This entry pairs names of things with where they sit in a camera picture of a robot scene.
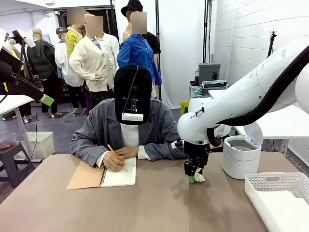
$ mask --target white shirt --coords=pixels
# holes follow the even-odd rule
[[[105,47],[105,49],[108,51],[110,55],[110,66],[112,67],[112,70],[114,73],[119,69],[118,63],[117,63],[117,55],[119,53],[119,42],[117,38],[113,35],[109,35],[104,33],[102,39],[98,39],[95,37],[96,40],[99,42],[101,47]]]
[[[84,80],[75,75],[74,71],[69,65],[69,56],[66,43],[58,43],[55,46],[55,62],[61,69],[62,76],[69,86],[82,86]]]
[[[120,123],[121,126],[121,137],[124,142],[124,146],[131,147],[131,146],[138,146],[139,145],[139,127],[138,125],[126,125]],[[102,168],[103,159],[106,153],[109,151],[103,152],[99,158],[97,158],[96,165],[99,168]],[[150,160],[149,156],[147,155],[144,146],[139,146],[139,153],[138,158],[140,160],[147,159]]]

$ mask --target sleeve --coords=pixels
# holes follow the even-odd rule
[[[94,167],[101,154],[108,151],[104,146],[97,146],[98,138],[93,126],[93,118],[97,120],[98,117],[93,116],[93,112],[96,111],[90,112],[83,127],[73,134],[73,139],[70,141],[70,152],[82,158],[92,167]]]
[[[117,56],[119,54],[119,42],[118,42],[116,37],[113,37],[113,40],[112,40],[112,53],[114,54],[114,57],[115,57],[115,60],[116,60],[116,70],[118,70],[119,65],[118,65],[118,62],[117,62]]]
[[[138,158],[139,160],[150,160],[149,156],[147,155],[144,146],[139,146],[139,152],[138,152]]]
[[[30,50],[30,47],[27,48],[27,58],[28,58],[29,65],[31,67],[31,72],[32,72],[33,75],[37,75],[37,72],[34,68],[34,64],[32,63],[32,59],[31,59],[29,50]]]
[[[65,55],[64,55],[64,53],[63,53],[63,51],[62,51],[62,49],[59,47],[59,46],[57,46],[56,48],[55,48],[55,62],[56,62],[56,65],[60,68],[60,69],[62,69],[62,67],[63,67],[63,65],[64,65],[64,62],[65,62]]]
[[[73,50],[74,50],[74,47],[75,47],[75,44],[74,44],[74,37],[69,35],[69,34],[66,34],[66,44],[67,44],[67,51],[68,51],[68,57],[70,58]]]
[[[169,108],[161,105],[158,113],[158,126],[163,137],[162,144],[146,144],[145,151],[151,161],[162,159],[186,159],[188,155],[184,154],[183,148],[173,149],[171,144],[179,138],[177,131],[177,122],[174,121],[173,115]]]
[[[103,159],[104,159],[105,155],[106,155],[108,152],[109,152],[109,151],[104,151],[104,152],[97,158],[96,165],[97,165],[99,168],[103,168],[103,167],[104,167]]]
[[[88,73],[82,68],[82,62],[85,59],[86,54],[77,45],[70,56],[69,64],[76,75],[85,80],[93,81],[95,79],[95,73]]]
[[[153,69],[154,69],[154,76],[155,76],[155,85],[156,86],[159,86],[162,84],[162,78],[161,78],[161,75],[158,71],[158,68],[156,67],[156,64],[155,64],[155,60],[152,59],[152,66],[153,66]]]
[[[131,44],[129,40],[126,40],[120,45],[120,51],[117,56],[117,62],[120,68],[126,66],[129,63],[130,53]]]
[[[152,50],[153,50],[154,54],[160,54],[161,53],[161,49],[160,49],[160,45],[159,45],[158,39],[156,38],[155,35],[153,35],[151,40],[152,40]]]

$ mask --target white bin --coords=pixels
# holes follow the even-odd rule
[[[31,154],[28,154],[31,157],[34,146],[35,146],[35,132],[28,132],[28,137],[30,140],[31,145]],[[25,141],[20,141],[21,144],[24,146],[25,150],[27,151]],[[52,155],[55,152],[54,140],[53,140],[53,133],[52,132],[37,132],[37,145],[35,146],[35,150],[33,156],[35,158],[47,158],[48,156]],[[18,153],[21,158],[25,158],[23,153]]]

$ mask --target green object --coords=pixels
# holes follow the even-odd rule
[[[45,105],[51,106],[51,104],[53,104],[53,102],[54,102],[54,99],[52,99],[51,97],[48,97],[46,94],[44,94],[43,100],[40,100],[40,102],[42,102]]]
[[[189,177],[188,180],[189,180],[189,183],[193,184],[194,183],[194,176]]]
[[[197,95],[202,95],[202,94],[203,94],[202,88],[199,88],[198,90],[196,90],[195,93],[196,93]]]

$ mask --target white plastic basket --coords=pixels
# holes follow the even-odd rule
[[[309,178],[303,173],[259,173],[245,175],[245,191],[270,232],[281,232],[257,191],[290,191],[309,204]]]

